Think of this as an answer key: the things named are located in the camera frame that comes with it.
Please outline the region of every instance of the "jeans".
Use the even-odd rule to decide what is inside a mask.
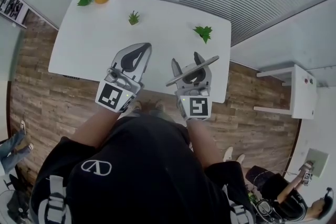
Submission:
[[[127,117],[139,117],[141,113],[141,110],[134,109],[130,114],[127,115]],[[149,112],[149,115],[164,119],[166,121],[174,122],[174,120],[169,115],[157,109],[151,110]]]
[[[10,139],[0,145],[0,162],[5,170],[5,173],[8,174],[15,165],[21,161],[24,157],[26,157],[30,153],[29,146],[25,146],[21,150],[16,153],[8,154],[21,143],[23,138],[25,137],[24,130],[18,131],[14,134]]]

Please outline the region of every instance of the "backpack strap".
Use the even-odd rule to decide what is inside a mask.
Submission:
[[[63,189],[63,177],[50,176],[50,195],[43,200],[38,208],[39,224],[58,223],[71,224],[69,206],[65,203],[65,190]]]
[[[254,224],[252,214],[249,210],[246,210],[243,205],[238,205],[234,201],[229,199],[227,194],[227,185],[224,185],[222,191],[225,193],[227,200],[230,204],[230,218],[232,224]]]

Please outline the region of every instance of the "person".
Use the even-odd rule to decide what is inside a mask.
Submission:
[[[232,154],[232,147],[229,147],[225,155]],[[332,207],[332,199],[320,198],[307,206],[298,189],[303,185],[302,180],[306,171],[309,171],[309,164],[304,164],[300,173],[292,182],[287,182],[280,174],[274,174],[259,166],[252,168],[242,167],[244,178],[260,191],[264,199],[274,201],[272,203],[275,211],[289,221],[296,219],[309,221],[323,218]]]
[[[72,223],[231,223],[230,201],[252,212],[240,163],[222,161],[202,121],[185,128],[164,110],[159,101],[146,114],[136,102],[118,120],[119,113],[101,108],[62,137],[32,191],[34,222],[51,175],[64,179]]]
[[[9,174],[15,165],[33,150],[33,144],[30,143],[9,156],[9,153],[21,143],[25,135],[26,124],[24,121],[21,121],[20,130],[0,145],[0,176]]]

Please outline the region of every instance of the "sneaker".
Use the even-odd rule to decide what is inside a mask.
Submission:
[[[223,157],[223,162],[227,162],[227,161],[231,161],[232,160],[232,152],[233,152],[233,147],[230,146],[225,154],[224,154],[224,157]]]
[[[22,129],[22,130],[25,132],[25,134],[27,134],[27,133],[26,133],[26,123],[25,123],[24,120],[21,121],[20,129]]]
[[[159,110],[160,112],[164,112],[166,110],[162,100],[158,100],[158,102],[156,102],[155,109]]]
[[[142,110],[142,104],[140,101],[136,101],[134,103],[133,110]]]
[[[244,159],[245,159],[245,154],[241,154],[241,155],[238,157],[237,162],[239,162],[240,164],[242,164]]]

